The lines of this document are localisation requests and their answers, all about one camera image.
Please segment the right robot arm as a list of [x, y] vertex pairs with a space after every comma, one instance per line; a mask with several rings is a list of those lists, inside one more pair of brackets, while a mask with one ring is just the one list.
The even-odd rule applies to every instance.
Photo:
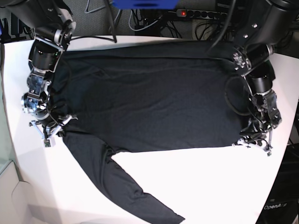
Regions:
[[2, 0], [25, 25], [33, 29], [34, 43], [28, 60], [31, 71], [27, 79], [28, 92], [22, 96], [23, 111], [35, 117], [30, 126], [38, 129], [46, 145], [62, 131], [73, 117], [59, 118], [50, 112], [52, 77], [62, 54], [67, 50], [76, 23], [70, 8], [62, 0]]

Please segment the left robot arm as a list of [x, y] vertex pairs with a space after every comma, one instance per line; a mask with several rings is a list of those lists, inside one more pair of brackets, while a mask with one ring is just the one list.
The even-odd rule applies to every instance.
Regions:
[[249, 0], [241, 12], [230, 56], [236, 75], [226, 81], [225, 88], [231, 81], [239, 79], [247, 92], [248, 111], [238, 111], [228, 94], [224, 95], [225, 101], [235, 113], [249, 117], [248, 126], [240, 131], [241, 137], [234, 145], [260, 148], [270, 155], [272, 131], [279, 126], [282, 118], [277, 107], [277, 95], [272, 88], [275, 73], [269, 58], [296, 19], [299, 2]]

